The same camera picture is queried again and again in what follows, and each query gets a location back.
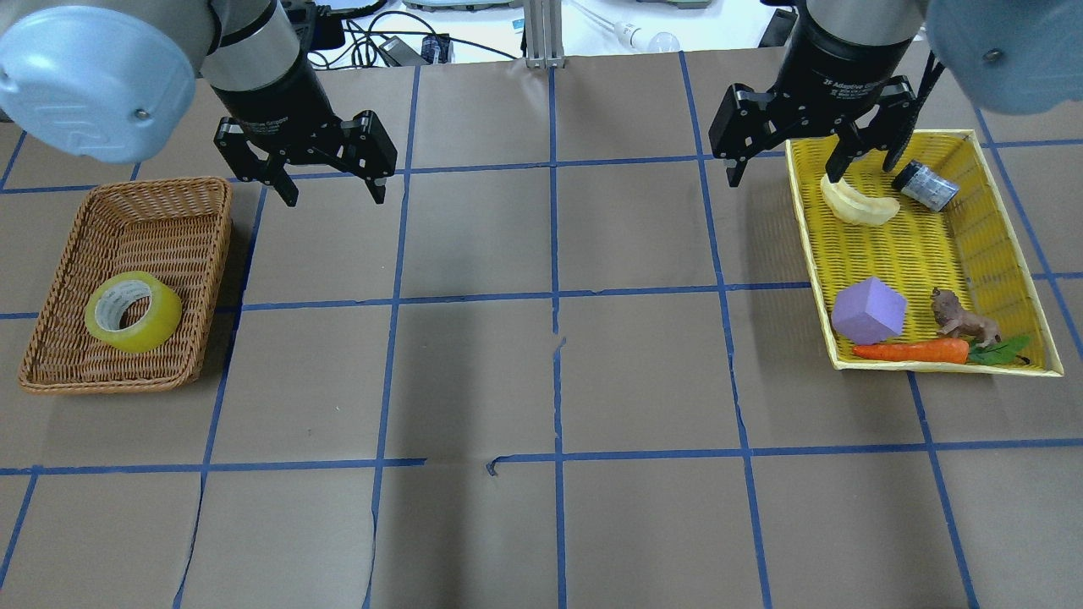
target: brown animal figurine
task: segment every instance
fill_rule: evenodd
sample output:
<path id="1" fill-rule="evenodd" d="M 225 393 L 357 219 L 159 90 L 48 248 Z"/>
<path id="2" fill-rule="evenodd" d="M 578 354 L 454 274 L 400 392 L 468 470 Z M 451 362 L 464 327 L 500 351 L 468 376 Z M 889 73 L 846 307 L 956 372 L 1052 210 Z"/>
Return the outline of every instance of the brown animal figurine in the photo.
<path id="1" fill-rule="evenodd" d="M 978 339 L 978 347 L 1001 341 L 1001 328 L 996 322 L 964 309 L 950 289 L 932 288 L 932 315 L 940 325 L 938 334 L 952 338 L 958 338 L 961 334 L 973 336 Z"/>

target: metal post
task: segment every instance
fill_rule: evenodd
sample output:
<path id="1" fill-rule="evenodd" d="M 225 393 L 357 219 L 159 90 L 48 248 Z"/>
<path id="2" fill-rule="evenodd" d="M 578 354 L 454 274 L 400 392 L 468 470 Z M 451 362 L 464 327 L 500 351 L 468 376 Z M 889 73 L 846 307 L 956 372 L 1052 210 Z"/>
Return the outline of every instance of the metal post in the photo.
<path id="1" fill-rule="evenodd" d="M 526 65 L 530 67 L 564 67 L 560 1 L 525 0 L 523 3 L 526 17 Z"/>

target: wicker basket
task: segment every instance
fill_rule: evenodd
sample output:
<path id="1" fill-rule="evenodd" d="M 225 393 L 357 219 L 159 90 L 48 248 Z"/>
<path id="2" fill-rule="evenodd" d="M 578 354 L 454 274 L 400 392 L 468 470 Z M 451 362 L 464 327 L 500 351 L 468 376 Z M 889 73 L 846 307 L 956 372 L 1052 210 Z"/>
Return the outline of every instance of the wicker basket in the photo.
<path id="1" fill-rule="evenodd" d="M 198 378 L 230 245 L 232 202 L 233 190 L 221 178 L 92 190 L 38 315 L 19 386 L 30 393 L 121 393 L 165 391 Z M 181 297 L 177 332 L 146 353 L 123 353 L 83 326 L 90 295 L 126 271 L 146 271 Z M 145 310 L 136 302 L 127 315 Z"/>
<path id="2" fill-rule="evenodd" d="M 915 158 L 960 186 L 939 213 L 891 187 L 893 176 L 880 170 L 884 153 L 874 151 L 850 165 L 846 180 L 859 191 L 902 203 L 895 218 L 872 228 L 840 222 L 824 203 L 820 178 L 836 142 L 835 137 L 786 142 L 794 210 L 832 364 L 838 370 L 1064 376 L 1034 282 L 974 131 L 915 131 L 902 156 L 901 164 Z M 909 302 L 902 336 L 890 342 L 936 338 L 930 294 L 934 287 L 949 288 L 964 307 L 996 320 L 1004 337 L 1029 335 L 1021 354 L 1031 363 L 877 362 L 853 355 L 853 344 L 832 329 L 828 310 L 839 291 L 870 276 Z"/>

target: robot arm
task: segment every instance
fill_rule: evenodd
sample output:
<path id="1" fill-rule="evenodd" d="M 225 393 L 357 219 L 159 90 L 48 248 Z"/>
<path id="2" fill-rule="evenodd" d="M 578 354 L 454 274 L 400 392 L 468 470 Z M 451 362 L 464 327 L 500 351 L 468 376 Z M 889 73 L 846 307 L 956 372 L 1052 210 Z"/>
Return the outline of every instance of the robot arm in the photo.
<path id="1" fill-rule="evenodd" d="M 968 98 L 996 112 L 1033 114 L 1083 96 L 1077 0 L 781 3 L 796 4 L 798 18 L 778 79 L 762 93 L 731 86 L 709 129 L 731 186 L 748 159 L 790 138 L 838 134 L 825 168 L 833 182 L 873 148 L 887 151 L 884 170 L 890 170 L 944 66 Z M 915 93 L 906 77 L 891 75 L 923 22 L 934 54 Z"/>
<path id="2" fill-rule="evenodd" d="M 214 143 L 237 178 L 295 205 L 285 165 L 326 164 L 383 200 L 394 144 L 371 111 L 335 115 L 278 0 L 6 0 L 0 31 L 0 105 L 50 145 L 149 158 L 201 72 L 231 114 Z"/>

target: brown woven basket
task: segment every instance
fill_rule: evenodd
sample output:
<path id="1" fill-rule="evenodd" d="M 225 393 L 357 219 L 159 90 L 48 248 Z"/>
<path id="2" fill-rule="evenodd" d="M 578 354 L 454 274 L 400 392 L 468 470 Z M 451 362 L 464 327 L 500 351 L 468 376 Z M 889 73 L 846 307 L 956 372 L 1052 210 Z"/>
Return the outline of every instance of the brown woven basket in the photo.
<path id="1" fill-rule="evenodd" d="M 198 378 L 230 247 L 233 189 L 221 178 L 123 182 L 87 195 L 18 371 L 30 393 L 165 391 Z M 94 289 L 146 271 L 181 297 L 181 323 L 157 349 L 125 353 L 93 338 Z M 146 310 L 136 302 L 126 314 Z"/>

